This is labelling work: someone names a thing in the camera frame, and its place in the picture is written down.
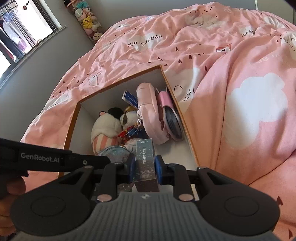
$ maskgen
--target window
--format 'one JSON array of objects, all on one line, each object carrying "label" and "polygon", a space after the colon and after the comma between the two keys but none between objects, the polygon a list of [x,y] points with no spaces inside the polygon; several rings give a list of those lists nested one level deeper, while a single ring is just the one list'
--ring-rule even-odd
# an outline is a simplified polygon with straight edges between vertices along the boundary
[{"label": "window", "polygon": [[0,83],[32,48],[57,30],[38,0],[9,0],[0,7]]}]

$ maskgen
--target yellow plush toy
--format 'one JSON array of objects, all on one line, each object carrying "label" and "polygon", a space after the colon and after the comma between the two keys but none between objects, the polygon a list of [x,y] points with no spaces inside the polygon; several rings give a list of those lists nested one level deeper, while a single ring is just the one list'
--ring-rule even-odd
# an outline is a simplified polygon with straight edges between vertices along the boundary
[{"label": "yellow plush toy", "polygon": [[91,16],[88,16],[87,18],[85,18],[83,20],[83,27],[84,28],[91,28],[93,26],[92,20],[91,20]]}]

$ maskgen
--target blue tag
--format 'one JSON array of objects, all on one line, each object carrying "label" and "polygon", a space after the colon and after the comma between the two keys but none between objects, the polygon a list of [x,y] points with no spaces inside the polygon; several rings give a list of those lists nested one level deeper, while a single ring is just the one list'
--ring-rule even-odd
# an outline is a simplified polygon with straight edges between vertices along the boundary
[{"label": "blue tag", "polygon": [[135,96],[133,96],[131,93],[129,93],[128,91],[125,91],[123,93],[122,99],[124,101],[126,101],[128,104],[130,104],[131,106],[138,109],[138,99]]}]

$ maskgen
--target striped plush toy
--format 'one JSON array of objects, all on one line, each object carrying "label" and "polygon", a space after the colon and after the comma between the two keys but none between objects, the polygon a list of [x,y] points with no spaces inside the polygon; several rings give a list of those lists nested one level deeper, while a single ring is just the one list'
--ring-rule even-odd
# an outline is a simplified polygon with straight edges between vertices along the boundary
[{"label": "striped plush toy", "polygon": [[121,143],[118,134],[122,131],[120,116],[123,111],[120,108],[111,108],[108,112],[100,112],[99,118],[94,123],[91,131],[91,143],[94,154],[109,146],[116,146]]}]

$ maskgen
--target pink blanket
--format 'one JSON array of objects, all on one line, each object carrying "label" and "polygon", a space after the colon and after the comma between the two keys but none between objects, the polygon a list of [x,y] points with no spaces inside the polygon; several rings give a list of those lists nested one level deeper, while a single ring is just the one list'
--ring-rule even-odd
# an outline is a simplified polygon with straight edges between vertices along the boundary
[{"label": "pink blanket", "polygon": [[[296,236],[296,26],[219,3],[112,26],[55,88],[22,141],[63,148],[77,101],[161,64],[191,133],[198,164],[275,200],[275,234]],[[34,172],[28,189],[56,174]]]}]

